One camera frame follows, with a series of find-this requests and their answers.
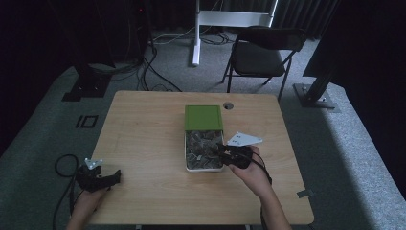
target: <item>forearm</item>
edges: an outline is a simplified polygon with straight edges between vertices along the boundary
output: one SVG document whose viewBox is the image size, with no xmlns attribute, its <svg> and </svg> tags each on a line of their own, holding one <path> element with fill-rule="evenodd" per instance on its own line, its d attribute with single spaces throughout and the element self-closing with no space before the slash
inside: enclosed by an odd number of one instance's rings
<svg viewBox="0 0 406 230">
<path fill-rule="evenodd" d="M 262 208 L 262 216 L 268 227 L 267 230 L 292 229 L 272 186 L 269 185 L 269 193 L 261 195 L 259 200 Z"/>
</svg>

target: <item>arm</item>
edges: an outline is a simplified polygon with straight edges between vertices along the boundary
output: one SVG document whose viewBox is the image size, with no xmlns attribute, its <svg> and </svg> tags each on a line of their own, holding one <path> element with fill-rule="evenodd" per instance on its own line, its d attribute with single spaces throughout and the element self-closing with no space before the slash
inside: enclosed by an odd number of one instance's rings
<svg viewBox="0 0 406 230">
<path fill-rule="evenodd" d="M 106 193 L 106 189 L 97 190 L 94 193 L 83 191 L 79 196 L 74 212 L 69 219 L 66 230 L 82 230 L 87 224 L 87 221 L 92 216 L 93 212 L 99 206 Z"/>
<path fill-rule="evenodd" d="M 259 154 L 259 148 L 251 147 L 253 152 Z M 257 155 L 253 159 L 260 162 Z M 250 164 L 247 169 L 242 170 L 234 165 L 229 166 L 233 173 L 238 176 L 247 187 L 259 197 L 262 205 L 262 215 L 268 230 L 291 229 L 284 215 L 281 204 L 275 194 L 272 185 L 269 183 L 265 172 L 256 164 Z"/>
</svg>

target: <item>black chair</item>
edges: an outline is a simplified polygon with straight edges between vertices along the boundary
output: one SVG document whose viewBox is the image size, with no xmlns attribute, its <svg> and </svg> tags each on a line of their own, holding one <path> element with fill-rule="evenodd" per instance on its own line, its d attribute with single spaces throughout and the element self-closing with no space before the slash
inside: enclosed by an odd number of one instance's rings
<svg viewBox="0 0 406 230">
<path fill-rule="evenodd" d="M 266 84 L 273 77 L 280 77 L 284 74 L 278 96 L 279 101 L 289 74 L 292 57 L 296 52 L 302 50 L 305 40 L 305 32 L 301 29 L 248 27 L 243 30 L 236 38 L 221 81 L 223 83 L 226 77 L 229 77 L 227 93 L 230 93 L 232 77 L 267 78 L 264 83 Z M 281 50 L 291 52 L 285 59 L 282 59 Z"/>
</svg>

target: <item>floor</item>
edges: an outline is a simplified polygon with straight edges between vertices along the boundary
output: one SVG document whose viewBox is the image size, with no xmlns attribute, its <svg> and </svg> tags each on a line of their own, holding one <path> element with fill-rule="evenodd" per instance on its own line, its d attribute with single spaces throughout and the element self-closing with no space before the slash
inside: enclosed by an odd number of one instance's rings
<svg viewBox="0 0 406 230">
<path fill-rule="evenodd" d="M 227 36 L 231 40 L 235 37 L 232 33 Z M 218 36 L 204 38 L 221 41 Z M 304 108 L 299 103 L 292 85 L 314 82 L 313 78 L 303 77 L 303 71 L 317 44 L 317 40 L 308 40 L 294 57 L 280 103 L 304 184 L 314 192 L 309 198 L 314 222 L 295 225 L 293 229 L 404 229 L 405 199 L 344 89 L 334 84 L 327 88 L 338 110 Z M 103 98 L 62 102 L 63 95 L 71 90 L 78 75 L 70 68 L 55 80 L 30 121 L 0 158 L 0 229 L 51 228 L 57 202 L 68 184 L 68 179 L 55 173 L 54 164 L 59 156 L 68 153 L 78 158 L 91 157 L 118 90 L 144 90 L 146 82 L 149 90 L 226 91 L 226 84 L 219 82 L 232 43 L 202 42 L 197 67 L 192 66 L 191 39 L 157 39 L 154 45 L 157 56 L 151 66 L 160 76 L 150 70 L 143 75 L 143 67 L 123 71 L 113 76 Z M 149 47 L 146 58 L 152 58 Z M 94 66 L 103 71 L 107 69 Z M 262 80 L 237 79 L 233 80 L 232 92 L 277 95 L 281 82 L 274 79 L 262 85 Z M 77 127 L 80 116 L 98 116 L 99 119 L 92 128 Z M 72 165 L 70 161 L 64 162 L 63 170 L 71 172 Z M 68 217 L 65 198 L 56 216 L 58 229 L 64 228 Z M 135 229 L 135 226 L 91 225 L 87 229 Z"/>
</svg>

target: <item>small hole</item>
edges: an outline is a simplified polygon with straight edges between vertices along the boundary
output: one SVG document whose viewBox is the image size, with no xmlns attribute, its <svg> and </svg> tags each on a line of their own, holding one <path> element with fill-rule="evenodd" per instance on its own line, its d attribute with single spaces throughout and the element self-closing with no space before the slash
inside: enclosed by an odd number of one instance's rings
<svg viewBox="0 0 406 230">
<path fill-rule="evenodd" d="M 232 103 L 224 103 L 223 107 L 227 110 L 233 109 L 234 105 Z"/>
</svg>

